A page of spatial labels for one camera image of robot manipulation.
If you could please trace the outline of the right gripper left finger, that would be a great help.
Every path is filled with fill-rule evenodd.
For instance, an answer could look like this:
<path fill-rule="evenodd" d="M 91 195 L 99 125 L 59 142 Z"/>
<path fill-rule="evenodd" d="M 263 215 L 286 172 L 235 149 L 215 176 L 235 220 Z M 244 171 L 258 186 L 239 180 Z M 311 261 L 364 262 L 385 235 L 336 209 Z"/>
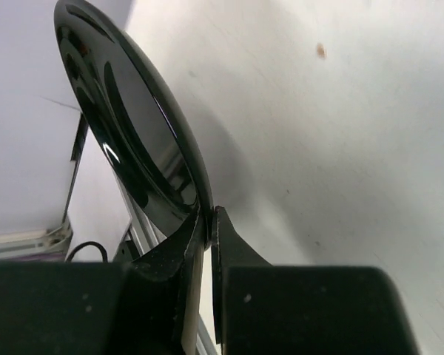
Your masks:
<path fill-rule="evenodd" d="M 123 354 L 194 354 L 204 219 L 196 209 L 171 236 L 133 263 L 125 283 Z"/>

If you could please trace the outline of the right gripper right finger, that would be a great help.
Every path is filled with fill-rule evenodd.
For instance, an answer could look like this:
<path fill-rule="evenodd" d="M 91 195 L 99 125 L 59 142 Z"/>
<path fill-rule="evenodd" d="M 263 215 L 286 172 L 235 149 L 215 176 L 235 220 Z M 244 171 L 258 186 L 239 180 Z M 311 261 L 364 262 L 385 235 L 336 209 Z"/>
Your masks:
<path fill-rule="evenodd" d="M 215 326 L 215 341 L 225 351 L 223 340 L 223 316 L 226 306 L 223 304 L 223 287 L 228 283 L 223 275 L 229 267 L 265 267 L 272 266 L 260 256 L 235 230 L 226 209 L 216 206 L 212 213 L 211 231 L 212 257 L 212 305 Z"/>

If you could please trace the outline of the black glossy round plate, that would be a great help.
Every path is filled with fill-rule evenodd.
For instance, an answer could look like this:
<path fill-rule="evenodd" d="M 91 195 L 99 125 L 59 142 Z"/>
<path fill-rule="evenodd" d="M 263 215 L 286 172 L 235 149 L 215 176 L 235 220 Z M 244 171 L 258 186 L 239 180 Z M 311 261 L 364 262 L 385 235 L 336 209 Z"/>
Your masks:
<path fill-rule="evenodd" d="M 174 95 L 135 41 L 88 1 L 58 1 L 55 36 L 82 114 L 129 196 L 167 237 L 196 219 L 210 237 L 212 193 Z"/>

